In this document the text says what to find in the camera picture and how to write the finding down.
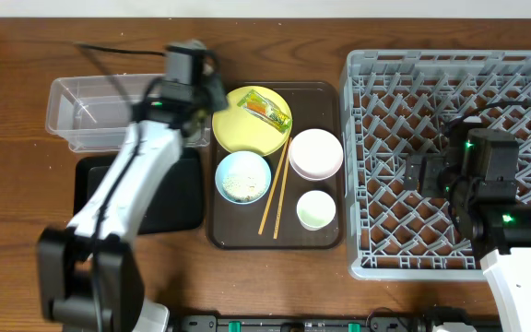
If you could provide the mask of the green orange snack wrapper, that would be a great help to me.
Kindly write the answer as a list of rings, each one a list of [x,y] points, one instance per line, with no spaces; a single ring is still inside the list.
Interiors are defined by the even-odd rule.
[[[251,89],[245,94],[237,105],[275,128],[280,134],[285,134],[292,125],[292,119],[287,114],[255,89]]]

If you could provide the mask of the light blue bowl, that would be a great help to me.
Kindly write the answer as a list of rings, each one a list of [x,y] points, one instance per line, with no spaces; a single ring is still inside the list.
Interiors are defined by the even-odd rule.
[[[232,173],[259,174],[265,177],[266,190],[254,201],[240,203],[231,200],[224,192],[223,180]],[[269,189],[272,181],[271,170],[266,160],[260,155],[251,151],[234,152],[225,157],[219,164],[215,172],[215,185],[220,195],[234,204],[248,205],[259,200]]]

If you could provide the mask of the pink white bowl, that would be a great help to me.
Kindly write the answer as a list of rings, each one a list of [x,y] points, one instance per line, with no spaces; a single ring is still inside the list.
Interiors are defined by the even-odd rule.
[[[339,140],[323,129],[307,129],[290,143],[289,163],[308,181],[322,181],[335,175],[342,166],[343,147]]]

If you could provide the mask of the pile of rice scraps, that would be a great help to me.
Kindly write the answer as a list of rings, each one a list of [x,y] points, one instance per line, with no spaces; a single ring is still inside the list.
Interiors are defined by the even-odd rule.
[[[259,174],[232,173],[223,180],[222,187],[231,200],[247,203],[264,193],[266,178]]]

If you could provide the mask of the small pale green cup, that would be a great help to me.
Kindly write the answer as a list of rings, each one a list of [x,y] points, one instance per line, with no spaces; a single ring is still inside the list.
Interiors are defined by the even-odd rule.
[[[336,203],[328,193],[312,190],[299,198],[296,212],[303,228],[318,231],[335,218]]]

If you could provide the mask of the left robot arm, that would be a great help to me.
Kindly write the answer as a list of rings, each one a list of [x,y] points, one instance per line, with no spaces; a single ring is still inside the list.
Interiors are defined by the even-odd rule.
[[[205,118],[228,108],[216,54],[198,40],[166,46],[166,72],[133,101],[96,58],[76,48],[131,111],[119,153],[88,203],[63,230],[47,227],[36,245],[41,314],[78,331],[156,331],[170,311],[145,295],[132,243],[159,185]]]

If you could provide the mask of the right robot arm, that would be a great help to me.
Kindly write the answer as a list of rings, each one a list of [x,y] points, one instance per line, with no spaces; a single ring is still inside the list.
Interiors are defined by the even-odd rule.
[[[443,132],[443,152],[407,157],[404,187],[446,201],[489,283],[502,329],[531,331],[531,206],[516,198],[519,144],[476,117],[455,119]]]

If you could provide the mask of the grey dishwasher rack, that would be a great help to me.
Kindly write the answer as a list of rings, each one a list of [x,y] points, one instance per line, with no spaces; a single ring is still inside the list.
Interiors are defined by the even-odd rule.
[[[341,75],[348,272],[360,280],[479,280],[445,201],[404,187],[407,155],[438,153],[443,124],[473,109],[520,144],[531,204],[531,51],[356,50]]]

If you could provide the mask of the clear plastic waste bin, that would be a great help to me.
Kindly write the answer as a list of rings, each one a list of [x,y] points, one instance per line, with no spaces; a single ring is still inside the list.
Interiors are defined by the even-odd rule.
[[[51,85],[46,130],[75,153],[118,151],[131,108],[104,76],[61,77]]]

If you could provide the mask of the black waste tray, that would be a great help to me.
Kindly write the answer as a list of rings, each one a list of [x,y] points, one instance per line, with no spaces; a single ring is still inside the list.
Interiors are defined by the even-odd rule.
[[[76,166],[73,212],[89,201],[116,155],[86,157]],[[147,208],[140,235],[187,231],[199,227],[205,215],[203,175],[199,152],[185,148],[181,158],[161,181]]]

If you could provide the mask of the yellow plate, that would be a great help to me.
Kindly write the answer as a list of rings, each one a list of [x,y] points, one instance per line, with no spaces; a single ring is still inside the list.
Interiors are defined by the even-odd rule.
[[[269,99],[290,119],[293,118],[288,103],[272,89],[256,85],[244,86],[228,93],[229,108],[214,113],[212,131],[218,143],[228,152],[248,150],[264,157],[274,153],[285,144],[292,124],[282,134],[274,126],[238,106],[242,98],[251,90]]]

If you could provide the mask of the dark brown serving tray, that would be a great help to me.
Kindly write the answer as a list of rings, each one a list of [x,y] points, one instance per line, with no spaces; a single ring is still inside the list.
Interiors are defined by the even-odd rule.
[[[296,136],[307,129],[323,129],[341,138],[338,96],[324,81],[255,81],[255,86],[272,89],[289,105],[294,118],[290,133]],[[284,198],[277,188],[270,203],[265,224],[261,223],[267,198],[249,205],[234,204],[225,199],[210,181],[210,204],[206,217],[208,239],[223,250],[307,250],[330,249],[337,246],[345,229],[344,175],[311,182],[301,178],[293,169],[281,171],[277,184],[286,182]],[[331,222],[316,231],[305,229],[297,214],[301,196],[319,190],[329,194],[336,204]]]

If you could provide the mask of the left wooden chopstick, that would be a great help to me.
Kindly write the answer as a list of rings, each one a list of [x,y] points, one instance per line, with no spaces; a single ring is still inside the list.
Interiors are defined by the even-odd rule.
[[[277,180],[278,180],[278,177],[280,175],[280,172],[281,172],[281,169],[282,169],[282,164],[283,164],[283,161],[284,161],[285,156],[287,154],[287,148],[289,146],[289,142],[290,141],[291,141],[291,138],[288,138],[288,140],[285,142],[285,144],[283,146],[282,152],[281,152],[280,157],[278,159],[277,168],[276,168],[276,171],[275,171],[275,174],[274,174],[274,178],[272,180],[272,184],[271,184],[271,187],[270,187],[270,190],[269,190],[268,198],[266,200],[265,210],[264,210],[264,213],[263,213],[263,216],[262,216],[262,219],[261,219],[260,227],[259,227],[259,230],[258,230],[258,235],[262,235],[263,234],[263,231],[264,231],[264,228],[265,228],[265,225],[266,225],[266,221],[267,221],[267,218],[268,218],[269,210],[270,210],[270,207],[271,207],[271,203],[272,203],[272,200],[273,200],[273,196],[274,196],[274,193],[275,193],[275,190],[276,190]]]

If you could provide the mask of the wooden chopstick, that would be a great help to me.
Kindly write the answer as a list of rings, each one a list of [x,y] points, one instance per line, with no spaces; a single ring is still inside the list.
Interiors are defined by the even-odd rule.
[[[274,178],[272,180],[272,184],[271,184],[271,187],[270,187],[270,190],[269,190],[268,198],[266,200],[265,210],[264,210],[264,213],[263,213],[263,216],[262,216],[262,219],[261,219],[260,227],[259,227],[259,230],[258,230],[258,235],[262,235],[263,234],[263,231],[264,231],[264,228],[265,228],[265,225],[266,225],[266,221],[267,221],[267,218],[268,218],[269,210],[270,210],[270,207],[271,207],[271,203],[272,203],[272,200],[273,200],[273,196],[274,196],[274,193],[275,193],[275,190],[276,190],[277,180],[278,180],[278,177],[280,175],[280,172],[281,172],[281,169],[282,169],[282,164],[283,164],[283,161],[284,161],[285,156],[287,154],[287,148],[289,146],[289,142],[290,141],[291,141],[291,138],[288,138],[288,140],[285,142],[285,144],[283,146],[282,152],[281,152],[280,157],[278,159],[277,168],[276,168],[276,171],[275,171],[275,174],[274,174]]]
[[[275,222],[275,228],[274,228],[274,234],[273,234],[274,240],[278,238],[278,233],[279,233],[279,228],[280,228],[280,222],[281,222],[281,216],[282,216],[282,210],[283,210],[283,204],[284,204],[285,192],[286,192],[286,186],[287,186],[288,172],[289,172],[289,148],[290,148],[291,142],[292,142],[292,138],[290,137],[287,142],[288,144],[287,144],[285,159],[284,159],[283,176],[282,176],[282,182],[280,186],[276,222]]]

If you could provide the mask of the right wooden chopstick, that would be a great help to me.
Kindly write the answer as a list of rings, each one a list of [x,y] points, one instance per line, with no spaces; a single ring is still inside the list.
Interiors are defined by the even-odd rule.
[[[276,222],[275,222],[275,228],[274,228],[274,234],[273,234],[274,240],[278,238],[278,233],[279,233],[279,228],[280,228],[280,222],[281,222],[281,216],[282,216],[282,210],[283,210],[283,204],[284,204],[285,192],[286,192],[286,186],[287,186],[288,172],[289,172],[289,148],[290,148],[291,142],[292,142],[292,138],[290,137],[287,142],[288,144],[287,144],[285,159],[284,159],[283,176],[282,176],[282,182],[280,186]]]

